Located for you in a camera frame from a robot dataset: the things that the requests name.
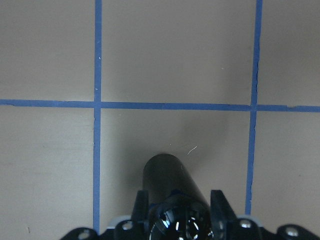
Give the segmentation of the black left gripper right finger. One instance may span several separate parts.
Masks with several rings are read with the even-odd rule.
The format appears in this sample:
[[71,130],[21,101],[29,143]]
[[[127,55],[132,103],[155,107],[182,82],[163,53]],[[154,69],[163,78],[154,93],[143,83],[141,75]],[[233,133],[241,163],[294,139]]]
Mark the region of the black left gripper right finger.
[[210,220],[214,232],[226,232],[237,220],[222,190],[211,190],[210,192]]

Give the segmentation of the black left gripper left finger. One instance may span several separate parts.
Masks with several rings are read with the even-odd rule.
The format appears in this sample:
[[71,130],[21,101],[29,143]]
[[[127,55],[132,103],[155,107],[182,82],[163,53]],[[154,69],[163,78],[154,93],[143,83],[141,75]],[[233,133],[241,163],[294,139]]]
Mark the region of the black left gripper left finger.
[[147,190],[137,192],[130,219],[143,227],[148,224],[149,193]]

